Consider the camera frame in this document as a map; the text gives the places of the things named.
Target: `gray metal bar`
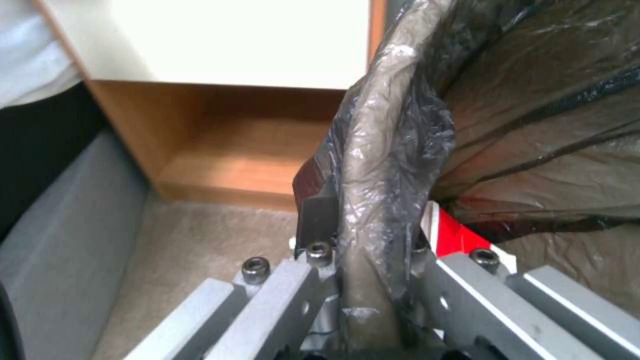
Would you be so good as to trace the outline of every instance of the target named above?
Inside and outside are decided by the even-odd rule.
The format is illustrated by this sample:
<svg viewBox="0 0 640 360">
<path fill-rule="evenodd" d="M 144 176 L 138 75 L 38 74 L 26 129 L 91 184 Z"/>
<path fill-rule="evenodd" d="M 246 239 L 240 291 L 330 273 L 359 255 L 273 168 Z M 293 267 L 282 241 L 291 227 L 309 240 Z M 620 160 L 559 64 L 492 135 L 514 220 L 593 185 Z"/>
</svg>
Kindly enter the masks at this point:
<svg viewBox="0 0 640 360">
<path fill-rule="evenodd" d="M 206 360 L 272 359 L 300 348 L 324 302 L 316 268 L 284 260 L 237 316 Z"/>
<path fill-rule="evenodd" d="M 484 337 L 509 359 L 600 358 L 464 254 L 427 261 L 415 284 L 448 345 Z"/>
<path fill-rule="evenodd" d="M 194 360 L 223 334 L 248 299 L 243 288 L 206 279 L 125 360 Z"/>
<path fill-rule="evenodd" d="M 601 356 L 640 358 L 640 322 L 556 269 L 514 275 L 507 285 Z"/>
</svg>

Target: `black fabric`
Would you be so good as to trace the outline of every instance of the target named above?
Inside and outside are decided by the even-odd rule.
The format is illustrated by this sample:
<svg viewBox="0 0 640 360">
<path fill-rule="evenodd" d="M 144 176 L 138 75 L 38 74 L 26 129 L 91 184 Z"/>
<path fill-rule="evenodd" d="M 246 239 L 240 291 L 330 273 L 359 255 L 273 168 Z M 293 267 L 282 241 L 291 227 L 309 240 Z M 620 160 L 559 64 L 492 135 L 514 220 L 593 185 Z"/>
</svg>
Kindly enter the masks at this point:
<svg viewBox="0 0 640 360">
<path fill-rule="evenodd" d="M 82 83 L 0 110 L 0 241 L 105 123 Z"/>
</svg>

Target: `black plastic part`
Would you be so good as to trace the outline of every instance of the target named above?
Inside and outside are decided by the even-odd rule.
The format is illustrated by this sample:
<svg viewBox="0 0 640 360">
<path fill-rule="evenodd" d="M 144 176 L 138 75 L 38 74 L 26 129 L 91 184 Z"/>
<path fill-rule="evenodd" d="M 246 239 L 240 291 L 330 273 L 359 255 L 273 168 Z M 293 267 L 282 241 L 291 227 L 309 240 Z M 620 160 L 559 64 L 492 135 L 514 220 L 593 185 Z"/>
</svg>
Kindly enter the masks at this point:
<svg viewBox="0 0 640 360">
<path fill-rule="evenodd" d="M 329 177 L 320 192 L 302 200 L 298 212 L 294 256 L 297 258 L 307 246 L 317 241 L 325 241 L 335 246 L 337 231 L 338 196 L 333 187 L 333 178 Z"/>
</svg>

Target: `wooden shelf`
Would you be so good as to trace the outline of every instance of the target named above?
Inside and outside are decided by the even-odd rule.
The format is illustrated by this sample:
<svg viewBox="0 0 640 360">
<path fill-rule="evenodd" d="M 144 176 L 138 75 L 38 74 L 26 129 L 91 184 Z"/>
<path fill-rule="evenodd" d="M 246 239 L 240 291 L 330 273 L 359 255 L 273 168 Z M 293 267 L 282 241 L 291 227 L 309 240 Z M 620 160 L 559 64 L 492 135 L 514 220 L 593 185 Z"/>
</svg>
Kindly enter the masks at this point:
<svg viewBox="0 0 640 360">
<path fill-rule="evenodd" d="M 315 153 L 327 120 L 207 119 L 157 183 L 173 199 L 294 210 L 291 182 Z"/>
<path fill-rule="evenodd" d="M 92 81 L 92 92 L 167 199 L 295 210 L 341 90 Z"/>
</svg>

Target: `hex bolt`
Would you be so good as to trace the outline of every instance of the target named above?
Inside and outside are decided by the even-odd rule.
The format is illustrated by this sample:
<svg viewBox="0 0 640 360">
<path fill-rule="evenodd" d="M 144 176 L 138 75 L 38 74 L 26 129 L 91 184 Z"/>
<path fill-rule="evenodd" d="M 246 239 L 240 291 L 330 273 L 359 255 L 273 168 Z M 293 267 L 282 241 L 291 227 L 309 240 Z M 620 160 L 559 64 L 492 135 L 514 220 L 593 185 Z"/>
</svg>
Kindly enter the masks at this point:
<svg viewBox="0 0 640 360">
<path fill-rule="evenodd" d="M 491 274 L 495 274 L 500 266 L 500 257 L 490 249 L 482 247 L 474 249 L 469 253 L 469 258 Z"/>
<path fill-rule="evenodd" d="M 332 262 L 333 249 L 325 241 L 316 241 L 307 247 L 307 263 L 311 266 L 324 267 Z"/>
<path fill-rule="evenodd" d="M 260 285 L 271 273 L 269 268 L 269 260 L 262 256 L 254 256 L 248 258 L 242 264 L 242 277 L 247 284 Z"/>
</svg>

